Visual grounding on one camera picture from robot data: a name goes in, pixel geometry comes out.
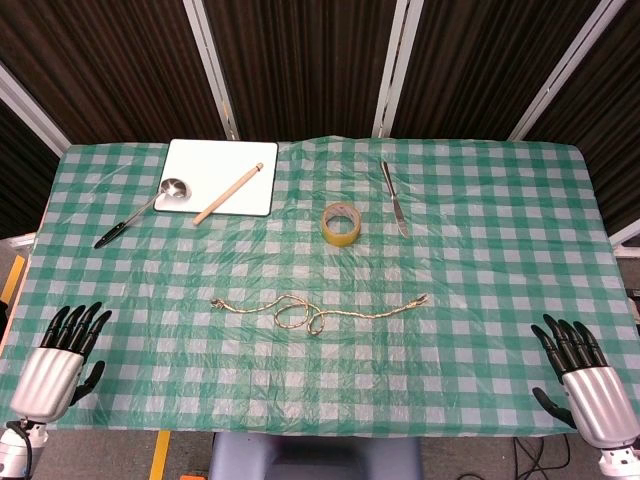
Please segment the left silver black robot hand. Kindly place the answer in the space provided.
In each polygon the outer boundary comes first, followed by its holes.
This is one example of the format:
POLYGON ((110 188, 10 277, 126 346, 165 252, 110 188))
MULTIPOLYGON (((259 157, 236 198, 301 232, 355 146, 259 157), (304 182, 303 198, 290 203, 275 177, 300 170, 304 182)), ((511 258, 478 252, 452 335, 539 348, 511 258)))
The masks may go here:
POLYGON ((110 319, 100 301, 87 307, 65 306, 50 321, 41 342, 29 356, 10 409, 34 423, 52 423, 91 393, 101 379, 105 362, 99 360, 80 383, 88 358, 110 319))

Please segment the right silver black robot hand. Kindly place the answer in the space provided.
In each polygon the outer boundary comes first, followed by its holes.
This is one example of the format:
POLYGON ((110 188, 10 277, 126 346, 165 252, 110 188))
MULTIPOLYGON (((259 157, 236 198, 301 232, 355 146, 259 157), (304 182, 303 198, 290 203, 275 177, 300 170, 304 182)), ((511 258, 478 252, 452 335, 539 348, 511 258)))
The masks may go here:
POLYGON ((564 389, 569 406, 559 406, 539 387, 539 405, 553 418, 577 430, 601 450, 629 447, 639 437, 639 420, 616 370, 609 365, 593 333, 581 322, 569 323, 545 313, 546 329, 531 330, 542 345, 564 389))

